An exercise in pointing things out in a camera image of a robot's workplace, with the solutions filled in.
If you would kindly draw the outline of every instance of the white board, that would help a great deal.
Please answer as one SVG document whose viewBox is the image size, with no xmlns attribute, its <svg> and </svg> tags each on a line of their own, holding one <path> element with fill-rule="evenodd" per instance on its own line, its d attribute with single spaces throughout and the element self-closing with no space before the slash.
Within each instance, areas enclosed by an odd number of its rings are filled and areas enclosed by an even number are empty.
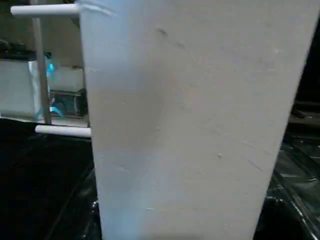
<svg viewBox="0 0 320 240">
<path fill-rule="evenodd" d="M 318 0 L 80 1 L 105 240 L 249 240 Z"/>
</svg>

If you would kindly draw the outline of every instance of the scratch mark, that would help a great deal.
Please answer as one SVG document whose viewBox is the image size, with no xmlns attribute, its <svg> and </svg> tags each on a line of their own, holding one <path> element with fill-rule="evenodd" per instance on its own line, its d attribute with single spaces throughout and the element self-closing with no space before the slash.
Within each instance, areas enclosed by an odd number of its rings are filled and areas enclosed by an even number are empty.
<svg viewBox="0 0 320 240">
<path fill-rule="evenodd" d="M 80 10 L 86 9 L 86 10 L 96 11 L 96 12 L 106 14 L 110 17 L 116 16 L 116 13 L 114 11 L 112 11 L 111 9 L 107 8 L 102 4 L 92 4 L 91 2 L 87 2 L 87 1 L 81 1 L 80 3 L 77 3 L 77 4 L 79 4 Z"/>
<path fill-rule="evenodd" d="M 163 37 L 169 44 L 171 44 L 172 46 L 179 48 L 179 49 L 185 49 L 186 46 L 180 42 L 180 41 L 171 41 L 169 39 L 169 34 L 166 30 L 164 30 L 161 27 L 157 27 L 156 31 L 161 35 L 161 37 Z"/>
<path fill-rule="evenodd" d="M 250 159 L 247 159 L 247 161 L 250 163 L 250 165 L 254 166 L 256 169 L 258 169 L 260 172 L 263 172 L 264 170 L 259 167 L 257 164 L 255 164 L 253 161 L 251 161 Z"/>
</svg>

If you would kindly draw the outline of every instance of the pvc pipe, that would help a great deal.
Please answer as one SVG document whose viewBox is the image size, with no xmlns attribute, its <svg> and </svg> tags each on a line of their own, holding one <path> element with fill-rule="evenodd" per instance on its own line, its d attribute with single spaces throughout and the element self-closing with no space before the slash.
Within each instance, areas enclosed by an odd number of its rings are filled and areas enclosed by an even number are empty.
<svg viewBox="0 0 320 240">
<path fill-rule="evenodd" d="M 15 16 L 43 17 L 43 16 L 72 16 L 79 15 L 79 6 L 73 4 L 48 4 L 12 6 L 11 13 Z"/>
<path fill-rule="evenodd" d="M 73 137 L 81 137 L 81 138 L 91 137 L 90 127 L 37 125 L 35 127 L 35 132 L 41 133 L 41 134 L 54 134 L 54 135 L 73 136 Z"/>
</svg>

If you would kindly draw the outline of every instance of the white panel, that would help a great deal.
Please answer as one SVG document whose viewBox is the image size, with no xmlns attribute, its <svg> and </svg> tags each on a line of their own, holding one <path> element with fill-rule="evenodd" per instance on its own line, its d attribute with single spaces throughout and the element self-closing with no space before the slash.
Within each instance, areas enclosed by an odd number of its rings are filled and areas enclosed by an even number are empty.
<svg viewBox="0 0 320 240">
<path fill-rule="evenodd" d="M 80 2 L 104 239 L 251 239 L 319 1 Z"/>
</svg>

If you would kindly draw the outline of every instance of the white pipe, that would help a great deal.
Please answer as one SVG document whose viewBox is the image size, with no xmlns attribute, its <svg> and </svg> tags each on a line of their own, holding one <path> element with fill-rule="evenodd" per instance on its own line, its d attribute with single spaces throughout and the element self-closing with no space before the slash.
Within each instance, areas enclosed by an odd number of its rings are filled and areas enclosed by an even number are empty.
<svg viewBox="0 0 320 240">
<path fill-rule="evenodd" d="M 37 125 L 35 127 L 35 132 L 41 133 L 41 134 L 64 135 L 64 136 L 73 136 L 73 137 L 81 137 L 81 138 L 91 137 L 90 127 Z"/>
<path fill-rule="evenodd" d="M 15 16 L 43 17 L 43 16 L 72 16 L 79 15 L 79 6 L 74 4 L 48 4 L 12 6 L 11 13 Z"/>
</svg>

